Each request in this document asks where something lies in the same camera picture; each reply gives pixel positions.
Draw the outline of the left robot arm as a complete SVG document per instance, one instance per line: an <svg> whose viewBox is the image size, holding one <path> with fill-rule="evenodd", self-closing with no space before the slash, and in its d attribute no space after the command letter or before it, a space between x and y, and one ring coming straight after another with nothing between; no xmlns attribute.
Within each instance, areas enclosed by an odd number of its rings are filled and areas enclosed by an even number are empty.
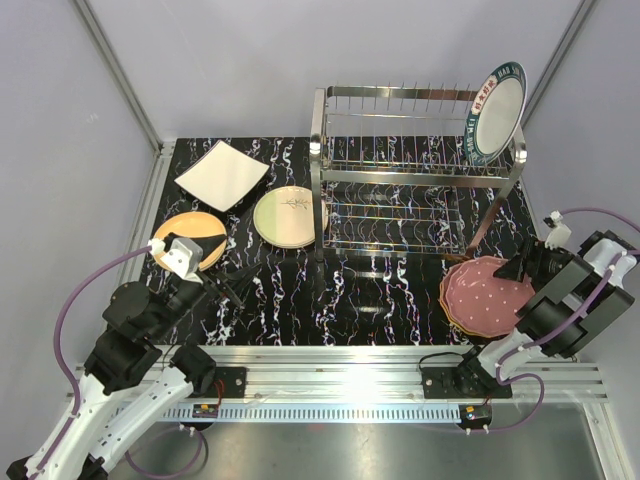
<svg viewBox="0 0 640 480"><path fill-rule="evenodd" d="M99 268L83 280L65 301L54 327L54 354L69 381L73 400L45 443L31 456L14 461L10 479L105 479L131 445L166 411L190 398L239 398L245 392L244 367L218 367L197 344L185 343L146 391L123 407L163 352L155 340L166 335L203 299L229 300L243 308L240 294L257 275L257 264L236 272L208 273L200 269L206 252L221 246L223 234L200 238L170 232L151 239ZM174 289L156 293L139 281L120 285L103 312L106 330L97 338L76 376L61 351L63 322L79 294L108 270L149 254L178 277Z"/></svg>

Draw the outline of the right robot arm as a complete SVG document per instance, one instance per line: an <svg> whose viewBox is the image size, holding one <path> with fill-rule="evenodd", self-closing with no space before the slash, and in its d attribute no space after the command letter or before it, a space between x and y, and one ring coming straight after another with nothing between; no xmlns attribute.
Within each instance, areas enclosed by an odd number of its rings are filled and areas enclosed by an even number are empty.
<svg viewBox="0 0 640 480"><path fill-rule="evenodd" d="M634 303L623 279L639 251L611 231L596 231L574 254L529 238L493 274L509 286L528 280L534 294L516 309L507 334L463 355L452 382L465 397L491 396L532 360L568 358L589 344Z"/></svg>

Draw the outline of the grey green-rimmed plate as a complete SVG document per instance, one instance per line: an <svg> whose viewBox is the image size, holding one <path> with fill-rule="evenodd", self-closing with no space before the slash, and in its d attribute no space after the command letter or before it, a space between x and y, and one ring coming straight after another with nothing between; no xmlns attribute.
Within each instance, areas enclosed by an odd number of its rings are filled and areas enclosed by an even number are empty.
<svg viewBox="0 0 640 480"><path fill-rule="evenodd" d="M524 67L509 61L495 68L478 89L464 126L464 151L473 166L494 161L512 140L527 97Z"/></svg>

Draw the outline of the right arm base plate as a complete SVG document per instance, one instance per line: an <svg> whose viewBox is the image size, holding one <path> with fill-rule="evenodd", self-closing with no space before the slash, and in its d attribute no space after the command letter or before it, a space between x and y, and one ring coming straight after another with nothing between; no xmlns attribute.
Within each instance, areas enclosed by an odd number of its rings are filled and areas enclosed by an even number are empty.
<svg viewBox="0 0 640 480"><path fill-rule="evenodd" d="M510 399L513 395L509 385L499 385L491 375L467 367L423 366L419 372L428 400Z"/></svg>

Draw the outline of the cream bordered plate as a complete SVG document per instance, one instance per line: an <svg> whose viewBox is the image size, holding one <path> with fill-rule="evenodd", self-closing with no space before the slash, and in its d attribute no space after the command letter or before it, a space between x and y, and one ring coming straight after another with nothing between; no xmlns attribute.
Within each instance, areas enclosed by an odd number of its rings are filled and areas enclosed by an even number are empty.
<svg viewBox="0 0 640 480"><path fill-rule="evenodd" d="M298 249L315 240L312 191L284 186L260 198L253 211L253 224L260 237L284 249Z"/></svg>

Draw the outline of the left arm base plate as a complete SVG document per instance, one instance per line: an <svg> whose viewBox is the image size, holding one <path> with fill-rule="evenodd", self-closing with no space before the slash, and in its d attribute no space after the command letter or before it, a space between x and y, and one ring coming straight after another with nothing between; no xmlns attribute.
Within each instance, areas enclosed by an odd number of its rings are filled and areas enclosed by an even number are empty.
<svg viewBox="0 0 640 480"><path fill-rule="evenodd" d="M242 399L247 387L248 369L244 366L217 366L209 388L199 395L200 398L216 398L219 393L223 399Z"/></svg>

